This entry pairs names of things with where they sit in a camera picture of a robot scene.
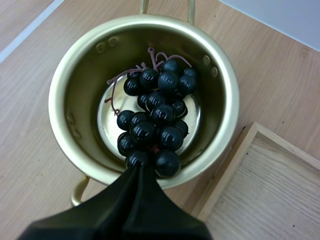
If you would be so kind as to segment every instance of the wooden table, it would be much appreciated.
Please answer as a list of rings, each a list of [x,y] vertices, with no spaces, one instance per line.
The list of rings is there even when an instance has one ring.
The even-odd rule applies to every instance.
[[[3,0],[0,52],[52,0]],[[0,239],[16,238],[36,219],[69,208],[82,174],[51,131],[48,94],[55,69],[84,33],[108,20],[137,14],[139,0],[65,0],[0,64]],[[151,0],[149,12],[186,19],[185,0]],[[238,77],[235,132],[257,121],[320,159],[320,53],[216,0],[197,0],[195,24],[229,56]],[[166,191],[191,212],[218,163]],[[104,188],[91,182],[85,198]]]

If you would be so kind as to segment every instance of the wooden tray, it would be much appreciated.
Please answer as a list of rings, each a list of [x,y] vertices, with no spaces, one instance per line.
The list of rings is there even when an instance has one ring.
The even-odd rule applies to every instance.
[[[193,215],[215,240],[319,240],[320,162],[254,123]]]

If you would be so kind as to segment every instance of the grape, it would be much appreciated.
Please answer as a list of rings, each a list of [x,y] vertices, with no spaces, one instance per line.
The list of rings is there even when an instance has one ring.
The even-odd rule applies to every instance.
[[[172,103],[171,106],[176,118],[181,117],[187,109],[187,106],[183,100],[176,100]]]
[[[179,78],[173,72],[163,72],[158,78],[158,87],[165,93],[174,93],[178,83]]]
[[[136,78],[140,78],[140,75],[141,75],[141,72],[140,71],[135,71],[134,73],[132,73],[131,75],[130,75],[130,73],[128,73],[127,75],[126,75],[126,77],[129,79],[129,78],[134,78],[134,79],[136,79]]]
[[[184,71],[183,74],[189,77],[193,77],[194,79],[198,78],[198,73],[193,67],[187,67]]]
[[[135,143],[147,146],[154,142],[156,129],[151,122],[141,121],[134,125],[130,133]]]
[[[128,132],[124,132],[119,136],[117,147],[122,156],[127,156],[129,152],[135,149],[135,146],[135,142]]]
[[[170,72],[170,73],[175,73],[178,76],[180,75],[180,72],[181,72],[178,62],[174,59],[165,61],[163,64],[161,64],[159,69],[162,73]]]
[[[178,117],[178,118],[179,118],[179,119],[183,119],[183,118],[184,118],[185,116],[187,116],[187,115],[188,115],[188,108],[186,107],[184,114],[183,114],[182,116]]]
[[[142,92],[139,78],[128,78],[125,80],[123,89],[129,96],[138,96]]]
[[[120,112],[116,119],[118,127],[122,130],[129,131],[129,121],[133,114],[134,112],[130,110]]]
[[[149,155],[145,151],[133,150],[125,158],[126,167],[141,167],[150,163]]]
[[[184,121],[179,119],[174,123],[174,126],[180,130],[183,138],[185,138],[188,135],[189,128],[188,128],[188,125]]]
[[[146,69],[140,75],[140,84],[145,89],[155,89],[158,86],[159,72],[154,69]]]
[[[139,95],[136,100],[139,108],[141,108],[142,110],[145,110],[145,111],[148,111],[148,109],[146,107],[147,98],[148,98],[148,95],[144,93],[144,94]]]
[[[146,98],[145,106],[151,112],[155,106],[166,103],[165,96],[160,91],[153,91]]]
[[[184,136],[181,131],[173,126],[166,126],[160,134],[161,147],[168,150],[176,151],[184,142]]]
[[[181,169],[178,155],[169,150],[161,150],[155,158],[155,172],[162,178],[176,175]]]
[[[134,125],[140,122],[145,122],[150,120],[149,115],[144,111],[138,111],[134,114],[132,114],[130,120],[129,120],[129,129],[132,129]]]
[[[158,125],[166,125],[172,123],[176,116],[173,108],[168,104],[156,106],[151,112],[151,118]]]
[[[191,76],[183,75],[179,79],[178,92],[182,95],[193,94],[197,88],[197,81]]]

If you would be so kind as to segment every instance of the pot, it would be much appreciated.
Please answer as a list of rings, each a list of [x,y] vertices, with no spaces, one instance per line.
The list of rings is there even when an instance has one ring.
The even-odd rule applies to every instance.
[[[232,65],[218,44],[193,26],[195,2],[189,0],[188,23],[178,19],[145,14],[116,18],[82,36],[59,63],[50,86],[49,118],[54,136],[68,159],[85,174],[72,194],[73,205],[90,178],[110,185],[125,170],[124,158],[117,152],[122,132],[110,104],[112,93],[107,80],[136,64],[151,64],[149,47],[167,55],[180,55],[199,73],[197,94],[185,99],[189,135],[179,152],[179,174],[158,179],[170,188],[203,173],[227,147],[236,127],[239,89]],[[136,99],[123,91],[119,79],[114,105],[137,111]]]

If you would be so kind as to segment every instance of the grape bunch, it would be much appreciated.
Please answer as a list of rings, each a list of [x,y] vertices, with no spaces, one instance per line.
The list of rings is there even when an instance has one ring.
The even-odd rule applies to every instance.
[[[123,89],[129,96],[137,97],[139,112],[114,109],[117,125],[125,132],[117,140],[117,148],[125,156],[126,166],[152,164],[162,178],[175,176],[181,169],[181,161],[175,153],[188,135],[188,125],[183,121],[188,109],[184,102],[187,95],[197,88],[197,71],[181,56],[167,57],[163,52],[154,56],[153,48],[148,49],[153,68],[142,63],[127,70],[109,83],[116,85],[117,78],[127,73]],[[166,61],[157,63],[162,55]],[[182,70],[173,58],[182,59],[188,67]]]

